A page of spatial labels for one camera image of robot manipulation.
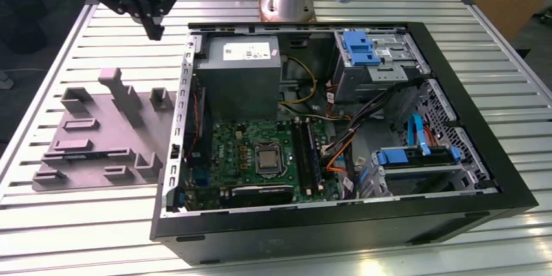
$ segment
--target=ram slot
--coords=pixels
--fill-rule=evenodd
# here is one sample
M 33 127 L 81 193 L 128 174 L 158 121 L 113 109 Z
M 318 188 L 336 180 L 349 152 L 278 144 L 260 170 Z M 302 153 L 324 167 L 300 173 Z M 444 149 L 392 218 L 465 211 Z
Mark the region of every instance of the ram slot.
M 313 189 L 317 188 L 312 174 L 310 160 L 309 160 L 309 140 L 308 132 L 304 130 L 304 121 L 296 119 L 292 124 L 292 139 L 294 160 L 297 163 L 298 186 L 301 193 L 312 195 Z
M 306 134 L 308 139 L 308 158 L 309 158 L 309 167 L 310 167 L 310 174 L 314 180 L 316 189 L 320 191 L 322 190 L 321 187 L 321 172 L 320 172 L 320 159 L 318 159 L 318 151 L 316 150 L 316 141 L 313 139 L 312 127 L 309 119 L 301 124 L 304 127 L 304 133 Z

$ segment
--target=motherboard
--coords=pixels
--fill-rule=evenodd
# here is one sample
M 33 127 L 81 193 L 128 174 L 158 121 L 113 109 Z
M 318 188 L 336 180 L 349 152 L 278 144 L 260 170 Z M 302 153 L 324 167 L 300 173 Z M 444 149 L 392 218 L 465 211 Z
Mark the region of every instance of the motherboard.
M 337 199 L 334 178 L 321 177 L 320 149 L 328 137 L 320 120 L 221 122 L 212 139 L 210 169 L 193 170 L 198 209 L 224 207 L 226 188 L 233 194 L 254 187 L 286 191 L 292 202 Z

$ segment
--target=cpu socket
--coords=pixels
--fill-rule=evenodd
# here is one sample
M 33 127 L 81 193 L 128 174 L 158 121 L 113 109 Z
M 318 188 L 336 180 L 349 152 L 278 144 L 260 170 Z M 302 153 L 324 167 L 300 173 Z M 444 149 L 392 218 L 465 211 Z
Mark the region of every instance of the cpu socket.
M 282 172 L 282 156 L 277 142 L 254 144 L 254 171 L 262 178 L 274 178 Z

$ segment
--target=power supply label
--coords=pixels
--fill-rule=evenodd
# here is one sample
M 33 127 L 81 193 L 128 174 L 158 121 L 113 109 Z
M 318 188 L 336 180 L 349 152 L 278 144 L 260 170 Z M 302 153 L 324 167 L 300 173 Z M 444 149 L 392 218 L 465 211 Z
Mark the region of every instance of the power supply label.
M 256 59 L 269 59 L 268 42 L 233 42 L 222 47 L 224 61 L 249 61 Z

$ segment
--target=aluminum table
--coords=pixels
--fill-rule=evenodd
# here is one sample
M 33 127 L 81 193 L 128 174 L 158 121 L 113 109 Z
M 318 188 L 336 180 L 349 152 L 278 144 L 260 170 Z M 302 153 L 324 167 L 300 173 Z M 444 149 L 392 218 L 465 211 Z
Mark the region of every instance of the aluminum table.
M 108 93 L 100 67 L 120 67 L 136 91 L 177 89 L 188 22 L 257 21 L 257 0 L 178 0 L 165 35 L 105 6 L 85 5 L 0 160 L 0 273 L 102 275 L 549 275 L 552 96 L 476 6 L 458 0 L 316 0 L 318 21 L 418 21 L 490 124 L 540 206 L 442 244 L 189 269 L 149 241 L 154 185 L 37 194 L 30 179 L 62 115 L 68 87 Z

